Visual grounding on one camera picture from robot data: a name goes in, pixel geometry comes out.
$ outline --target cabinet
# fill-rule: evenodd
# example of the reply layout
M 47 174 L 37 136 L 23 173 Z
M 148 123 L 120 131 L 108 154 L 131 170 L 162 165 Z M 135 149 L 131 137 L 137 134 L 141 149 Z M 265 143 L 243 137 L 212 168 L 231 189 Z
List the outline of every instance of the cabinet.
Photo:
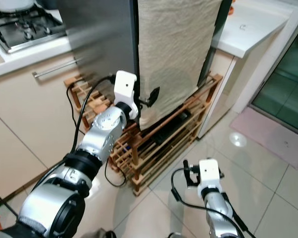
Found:
M 75 126 L 63 81 L 79 72 L 71 64 L 42 76 L 39 82 L 32 72 L 48 70 L 73 59 L 72 53 L 68 53 L 0 77 L 0 118 L 47 168 L 71 150 Z M 27 165 L 19 172 L 31 169 Z
M 217 50 L 213 62 L 210 68 L 212 74 L 223 75 L 223 80 L 220 87 L 216 89 L 212 98 L 212 104 L 206 111 L 205 119 L 203 119 L 203 124 L 199 132 L 199 138 L 201 138 L 229 109 L 226 105 L 226 100 L 228 98 L 229 91 L 227 88 L 231 88 L 234 82 L 228 82 L 230 75 L 235 67 L 237 58 L 225 53 L 223 51 Z
M 0 195 L 5 197 L 46 167 L 0 120 Z

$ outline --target cabinet handle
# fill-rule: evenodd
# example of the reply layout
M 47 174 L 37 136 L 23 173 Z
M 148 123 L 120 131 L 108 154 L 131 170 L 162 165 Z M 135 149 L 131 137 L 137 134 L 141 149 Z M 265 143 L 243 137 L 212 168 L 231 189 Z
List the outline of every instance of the cabinet handle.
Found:
M 70 62 L 67 62 L 67 63 L 61 64 L 59 66 L 53 67 L 51 69 L 48 69 L 46 71 L 40 72 L 40 73 L 32 72 L 32 75 L 33 75 L 33 77 L 35 78 L 36 81 L 40 82 L 40 78 L 39 78 L 40 76 L 43 76 L 43 75 L 48 74 L 48 73 L 51 73 L 51 72 L 53 72 L 55 70 L 64 68 L 64 67 L 69 66 L 69 65 L 71 65 L 73 63 L 76 63 L 76 62 L 77 62 L 77 60 L 75 59 L 75 60 L 72 60 Z

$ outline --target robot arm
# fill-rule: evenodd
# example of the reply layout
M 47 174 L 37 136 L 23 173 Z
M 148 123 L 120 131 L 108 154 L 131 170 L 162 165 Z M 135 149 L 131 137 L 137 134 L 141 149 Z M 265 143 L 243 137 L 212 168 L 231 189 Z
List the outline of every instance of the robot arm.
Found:
M 97 115 L 76 150 L 65 155 L 64 166 L 29 194 L 16 224 L 0 232 L 0 238 L 71 238 L 76 233 L 93 179 L 127 120 L 138 115 L 133 91 L 136 79 L 134 74 L 117 72 L 115 106 Z
M 244 238 L 241 230 L 250 234 L 248 227 L 234 211 L 227 194 L 222 189 L 220 179 L 224 178 L 224 174 L 220 171 L 218 162 L 208 158 L 200 160 L 198 165 L 189 166 L 188 161 L 184 160 L 183 165 L 184 168 L 176 169 L 171 176 L 171 192 L 182 204 L 207 211 L 210 238 Z M 198 196 L 204 201 L 204 207 L 188 204 L 182 200 L 173 184 L 174 174 L 181 170 L 184 171 L 187 186 L 197 187 Z M 191 180 L 190 174 L 197 174 L 197 182 Z

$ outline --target towel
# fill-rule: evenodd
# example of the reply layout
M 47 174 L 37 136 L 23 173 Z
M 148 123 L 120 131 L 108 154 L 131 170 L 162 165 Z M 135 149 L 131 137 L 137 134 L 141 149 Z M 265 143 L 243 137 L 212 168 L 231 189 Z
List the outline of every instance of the towel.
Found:
M 197 89 L 221 1 L 138 0 L 140 96 L 160 87 L 154 105 L 141 111 L 141 130 Z

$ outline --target floor mat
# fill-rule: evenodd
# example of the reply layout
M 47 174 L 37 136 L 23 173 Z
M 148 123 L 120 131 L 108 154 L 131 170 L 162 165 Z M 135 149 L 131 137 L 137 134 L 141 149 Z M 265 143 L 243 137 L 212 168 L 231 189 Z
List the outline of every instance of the floor mat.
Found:
M 230 125 L 298 169 L 298 135 L 251 108 Z

